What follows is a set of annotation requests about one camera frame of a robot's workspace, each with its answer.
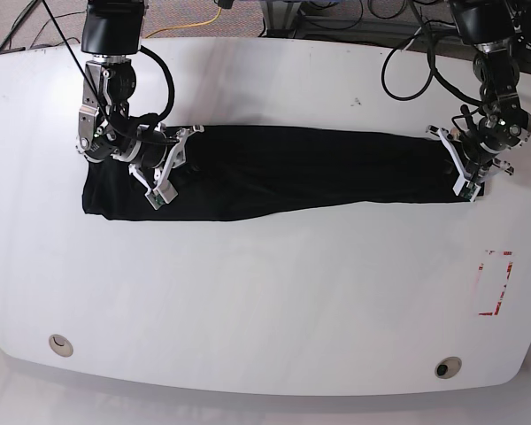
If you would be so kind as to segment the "black t-shirt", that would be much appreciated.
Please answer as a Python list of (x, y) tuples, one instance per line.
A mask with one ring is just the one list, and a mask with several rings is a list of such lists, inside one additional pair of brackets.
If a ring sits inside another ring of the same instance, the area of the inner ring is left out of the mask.
[(127, 166), (92, 164), (87, 214), (124, 221), (236, 221), (357, 202), (450, 204), (458, 177), (436, 139), (305, 127), (212, 126), (169, 176), (177, 197), (154, 208)]

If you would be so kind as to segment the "red tape rectangle marking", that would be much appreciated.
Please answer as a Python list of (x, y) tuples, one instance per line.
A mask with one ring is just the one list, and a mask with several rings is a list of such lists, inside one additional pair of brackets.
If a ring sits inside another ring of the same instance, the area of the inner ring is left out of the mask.
[(512, 274), (512, 251), (486, 250), (478, 267), (474, 311), (479, 316), (497, 316)]

